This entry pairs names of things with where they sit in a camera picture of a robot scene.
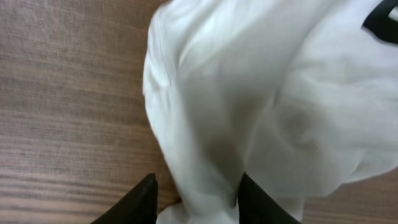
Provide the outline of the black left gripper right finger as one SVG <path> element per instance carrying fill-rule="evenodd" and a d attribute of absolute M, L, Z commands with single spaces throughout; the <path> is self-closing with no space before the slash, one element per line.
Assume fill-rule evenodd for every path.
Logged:
<path fill-rule="evenodd" d="M 238 191 L 239 224 L 300 224 L 246 173 Z"/>

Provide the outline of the white Puma t-shirt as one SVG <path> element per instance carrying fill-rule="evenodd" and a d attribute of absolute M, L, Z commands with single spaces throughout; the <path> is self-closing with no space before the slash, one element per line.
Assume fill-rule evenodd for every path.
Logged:
<path fill-rule="evenodd" d="M 237 223 L 243 175 L 300 220 L 397 167 L 397 2 L 169 1 L 143 94 L 182 200 L 159 223 Z"/>

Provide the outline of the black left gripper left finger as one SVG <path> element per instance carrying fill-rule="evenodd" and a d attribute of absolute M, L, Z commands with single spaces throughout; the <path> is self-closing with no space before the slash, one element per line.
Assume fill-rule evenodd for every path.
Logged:
<path fill-rule="evenodd" d="M 91 224 L 156 224 L 157 197 L 156 176 L 149 174 Z"/>

